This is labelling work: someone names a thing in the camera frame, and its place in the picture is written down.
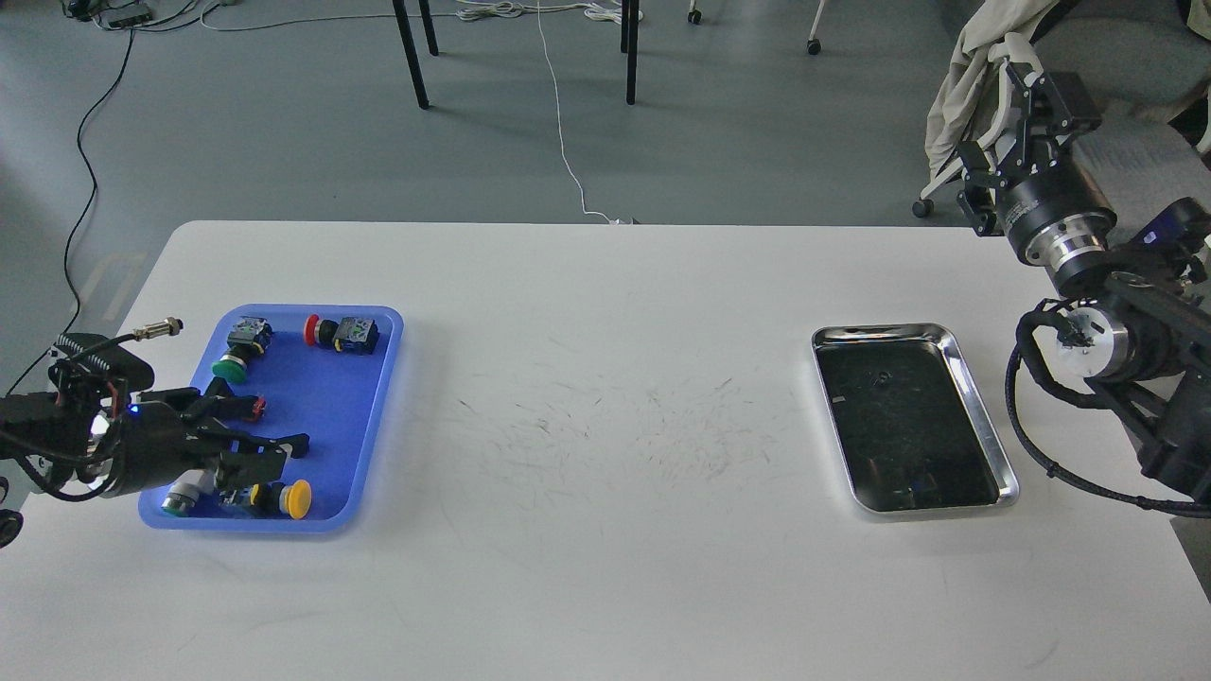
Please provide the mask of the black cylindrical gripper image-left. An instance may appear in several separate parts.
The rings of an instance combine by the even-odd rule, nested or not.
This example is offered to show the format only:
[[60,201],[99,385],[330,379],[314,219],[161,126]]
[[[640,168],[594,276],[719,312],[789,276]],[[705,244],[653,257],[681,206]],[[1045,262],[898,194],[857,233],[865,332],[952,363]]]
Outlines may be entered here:
[[241,420],[237,411],[242,396],[248,395],[233,393],[226,379],[213,376],[203,391],[186,388],[180,414],[161,402],[133,412],[125,410],[97,445],[97,453],[109,457],[102,496],[116,498],[163,487],[189,470],[206,468],[216,468],[216,488],[223,492],[277,481],[285,474],[286,460],[308,454],[308,433],[286,437],[246,431],[220,435],[216,424],[189,425],[203,418]]

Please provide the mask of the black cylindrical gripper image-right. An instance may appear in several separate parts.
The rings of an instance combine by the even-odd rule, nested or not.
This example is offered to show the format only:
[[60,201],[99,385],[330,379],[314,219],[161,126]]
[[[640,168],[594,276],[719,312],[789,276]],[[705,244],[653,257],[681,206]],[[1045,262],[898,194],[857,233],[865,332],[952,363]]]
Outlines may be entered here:
[[1074,142],[1103,122],[1079,74],[1032,71],[1025,63],[1008,63],[1008,78],[1012,102],[1021,105],[1011,128],[1008,167],[1048,168],[1026,176],[994,199],[1008,177],[991,151],[964,141],[955,145],[963,177],[957,206],[977,236],[1005,234],[1012,253],[1028,264],[1029,242],[1045,229],[1068,218],[1090,218],[1095,236],[1104,238],[1117,225],[1117,214],[1094,174],[1068,161]]

